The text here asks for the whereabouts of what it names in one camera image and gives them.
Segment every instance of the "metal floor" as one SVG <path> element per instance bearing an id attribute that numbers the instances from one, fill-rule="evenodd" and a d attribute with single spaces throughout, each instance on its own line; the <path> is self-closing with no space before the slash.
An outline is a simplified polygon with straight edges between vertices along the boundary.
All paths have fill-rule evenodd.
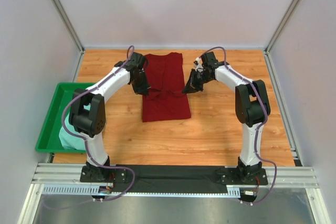
<path id="1" fill-rule="evenodd" d="M 259 190 L 259 196 L 267 191 Z M 66 207 L 90 196 L 42 197 L 49 207 Z M 48 210 L 39 204 L 34 223 L 117 224 L 297 224 L 315 223 L 305 189 L 275 188 L 258 206 L 241 205 L 236 199 L 125 196 L 112 202 L 92 202 L 67 210 Z"/>

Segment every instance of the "wire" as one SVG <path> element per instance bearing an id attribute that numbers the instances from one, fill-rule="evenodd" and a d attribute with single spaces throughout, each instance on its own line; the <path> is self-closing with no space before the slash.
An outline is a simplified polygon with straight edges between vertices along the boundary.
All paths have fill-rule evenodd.
<path id="1" fill-rule="evenodd" d="M 232 70 L 231 68 L 228 67 L 227 62 L 226 62 L 226 58 L 227 58 L 227 56 L 226 56 L 226 50 L 225 50 L 224 47 L 213 47 L 213 48 L 211 48 L 211 49 L 205 51 L 202 55 L 206 54 L 207 52 L 213 51 L 213 50 L 215 50 L 215 49 L 221 49 L 221 50 L 224 52 L 224 66 L 225 66 L 225 68 L 226 68 L 230 73 L 232 73 L 234 76 L 236 76 L 236 77 L 240 78 L 241 80 L 243 80 L 243 81 L 247 82 L 248 84 L 250 84 L 250 86 L 252 87 L 252 89 L 253 89 L 253 91 L 254 91 L 256 97 L 257 97 L 257 100 L 258 100 L 258 102 L 259 102 L 259 104 L 260 104 L 260 106 L 261 106 L 261 109 L 263 110 L 263 113 L 264 113 L 264 117 L 265 117 L 264 121 L 263 121 L 261 124 L 259 124 L 259 125 L 257 126 L 257 128 L 256 128 L 256 135 L 255 135 L 255 139 L 254 139 L 254 152 L 255 152 L 257 158 L 258 158 L 260 161 L 262 161 L 262 162 L 266 162 L 266 163 L 270 163 L 270 164 L 273 164 L 273 165 L 274 165 L 274 177 L 273 177 L 272 184 L 271 184 L 271 186 L 270 186 L 269 191 L 267 192 L 267 194 L 266 194 L 261 200 L 259 200 L 259 201 L 257 201 L 257 202 L 253 202 L 253 205 L 257 205 L 257 204 L 260 204 L 260 203 L 264 202 L 264 201 L 269 197 L 270 193 L 272 192 L 272 190 L 273 190 L 273 188 L 274 188 L 275 181 L 276 181 L 276 178 L 277 178 L 277 170 L 278 170 L 277 164 L 276 164 L 275 162 L 271 161 L 271 160 L 267 160 L 267 159 L 264 159 L 264 158 L 260 157 L 260 155 L 258 154 L 258 149 L 257 149 L 259 129 L 260 129 L 263 125 L 265 125 L 265 124 L 267 123 L 267 121 L 268 121 L 267 111 L 266 111 L 266 108 L 265 108 L 265 106 L 264 106 L 264 104 L 263 104 L 263 101 L 261 100 L 261 98 L 260 98 L 260 96 L 259 96 L 259 94 L 258 94 L 257 89 L 254 87 L 254 85 L 252 84 L 252 82 L 249 81 L 249 80 L 247 80 L 246 78 L 244 78 L 244 76 L 238 74 L 236 71 L 234 71 L 234 70 Z"/>
<path id="2" fill-rule="evenodd" d="M 259 192 L 259 186 L 260 186 L 260 181 L 259 181 L 259 178 L 256 177 L 256 181 L 257 181 L 257 187 L 255 189 L 253 189 L 252 191 L 256 191 L 256 193 Z"/>
<path id="3" fill-rule="evenodd" d="M 131 181 L 131 184 L 121 193 L 119 193 L 118 195 L 116 196 L 113 196 L 113 197 L 110 197 L 110 198 L 107 198 L 107 199 L 103 199 L 102 201 L 111 201 L 111 200 L 114 200 L 114 199 L 118 199 L 120 198 L 121 196 L 123 196 L 125 193 L 127 193 L 129 191 L 129 189 L 131 189 L 131 187 L 134 185 L 134 181 L 135 181 L 135 172 L 133 169 L 131 168 L 128 168 L 128 167 L 123 167 L 123 166 L 106 166 L 106 165 L 101 165 L 99 164 L 91 155 L 90 153 L 90 149 L 88 147 L 88 141 L 86 139 L 85 136 L 82 136 L 82 135 L 79 135 L 79 134 L 75 134 L 73 132 L 71 132 L 67 126 L 65 125 L 65 117 L 66 117 L 66 113 L 68 111 L 68 109 L 71 107 L 71 105 L 76 102 L 78 99 L 80 99 L 81 97 L 83 97 L 84 95 L 90 93 L 90 92 L 93 92 L 97 89 L 99 89 L 102 85 L 104 85 L 104 83 L 106 83 L 108 80 L 110 80 L 113 76 L 115 76 L 126 64 L 127 62 L 131 59 L 131 56 L 132 54 L 134 53 L 134 46 L 130 46 L 128 49 L 127 49 L 127 60 L 124 61 L 124 63 L 113 73 L 109 74 L 103 81 L 101 81 L 101 83 L 99 83 L 98 85 L 96 85 L 94 88 L 90 89 L 90 90 L 87 90 L 85 91 L 84 93 L 76 96 L 75 98 L 73 98 L 69 103 L 68 105 L 64 108 L 63 110 L 63 113 L 62 113 L 62 117 L 61 117 L 61 122 L 62 122 L 62 126 L 63 128 L 65 129 L 65 131 L 70 134 L 71 136 L 74 136 L 74 137 L 78 137 L 78 138 L 81 138 L 84 140 L 84 143 L 85 143 L 85 150 L 86 150 L 86 153 L 89 157 L 89 159 L 91 159 L 91 161 L 96 165 L 96 166 L 99 166 L 101 168 L 105 168 L 105 169 L 124 169 L 124 170 L 128 170 L 132 173 L 132 181 Z M 45 200 L 42 201 L 42 205 L 49 209 L 49 210 L 66 210 L 66 209 L 69 209 L 69 208 L 72 208 L 72 207 L 77 207 L 77 206 L 80 206 L 80 205 L 83 205 L 83 204 L 86 204 L 86 203 L 89 203 L 89 202 L 92 202 L 92 199 L 90 200 L 86 200 L 86 201 L 83 201 L 83 202 L 80 202 L 80 203 L 77 203 L 75 205 L 72 205 L 72 206 L 69 206 L 69 207 L 60 207 L 60 208 L 54 208 L 54 207 L 49 207 L 45 204 Z"/>

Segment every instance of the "wooden table surface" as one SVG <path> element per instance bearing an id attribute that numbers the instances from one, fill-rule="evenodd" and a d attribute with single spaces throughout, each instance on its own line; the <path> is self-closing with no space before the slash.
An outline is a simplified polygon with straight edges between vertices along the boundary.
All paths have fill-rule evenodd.
<path id="1" fill-rule="evenodd" d="M 184 81 L 193 61 L 203 50 L 136 50 L 142 54 L 183 54 Z M 125 50 L 87 50 L 78 82 L 97 82 L 111 71 Z M 221 51 L 215 51 L 219 61 Z M 241 74 L 264 80 L 271 115 L 264 127 L 261 156 L 279 166 L 294 166 L 267 67 L 260 50 L 229 50 L 227 61 Z M 188 94 L 192 118 L 143 123 L 142 97 L 132 87 L 122 87 L 106 104 L 107 126 L 103 133 L 111 164 L 143 165 L 237 165 L 241 151 L 242 125 L 235 114 L 235 95 L 224 84 L 212 81 L 204 91 Z M 86 154 L 56 153 L 54 163 L 84 163 Z"/>

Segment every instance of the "green tray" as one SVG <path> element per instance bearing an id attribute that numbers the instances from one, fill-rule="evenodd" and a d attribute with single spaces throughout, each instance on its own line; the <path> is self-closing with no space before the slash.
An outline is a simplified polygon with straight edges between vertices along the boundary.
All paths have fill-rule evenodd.
<path id="1" fill-rule="evenodd" d="M 65 150 L 58 137 L 61 129 L 62 112 L 66 105 L 71 101 L 75 89 L 86 89 L 94 83 L 74 83 L 62 82 L 56 87 L 46 119 L 36 144 L 38 152 L 66 152 L 66 153 L 85 153 L 80 150 Z"/>

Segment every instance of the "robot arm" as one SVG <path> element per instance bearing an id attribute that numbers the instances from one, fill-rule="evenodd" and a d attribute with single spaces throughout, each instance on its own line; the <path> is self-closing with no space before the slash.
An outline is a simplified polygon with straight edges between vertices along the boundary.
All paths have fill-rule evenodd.
<path id="1" fill-rule="evenodd" d="M 203 84 L 217 80 L 227 85 L 235 92 L 236 115 L 243 126 L 243 148 L 241 150 L 238 166 L 243 174 L 250 174 L 254 170 L 261 169 L 261 162 L 254 151 L 256 128 L 264 121 L 264 113 L 258 101 L 251 101 L 250 96 L 255 97 L 250 87 L 251 82 L 257 89 L 262 102 L 270 114 L 270 106 L 266 87 L 263 81 L 253 81 L 235 71 L 228 63 L 218 62 L 213 52 L 208 52 L 194 61 L 195 69 L 192 69 L 183 93 L 194 93 L 203 90 Z M 260 140 L 263 126 L 259 128 L 257 139 L 257 151 L 260 153 Z"/>
<path id="2" fill-rule="evenodd" d="M 87 139 L 87 148 L 92 158 L 100 165 L 110 165 L 109 156 L 105 152 L 102 131 L 106 124 L 105 103 L 124 85 L 132 84 L 134 93 L 148 94 L 150 87 L 146 75 L 143 71 L 146 58 L 141 54 L 134 52 L 127 64 L 120 69 L 113 78 L 108 78 L 109 75 L 116 72 L 123 64 L 118 62 L 112 71 L 99 82 L 86 90 L 77 89 L 73 93 L 73 98 L 79 94 L 96 88 L 94 91 L 82 96 L 76 100 L 69 114 L 69 123 L 74 126 L 75 131 L 79 132 Z M 85 105 L 90 105 L 90 109 L 85 109 Z M 97 167 L 92 160 L 87 158 L 88 170 L 92 171 Z M 101 180 L 106 180 L 106 174 L 101 171 L 101 174 L 95 174 L 95 178 L 101 177 Z"/>

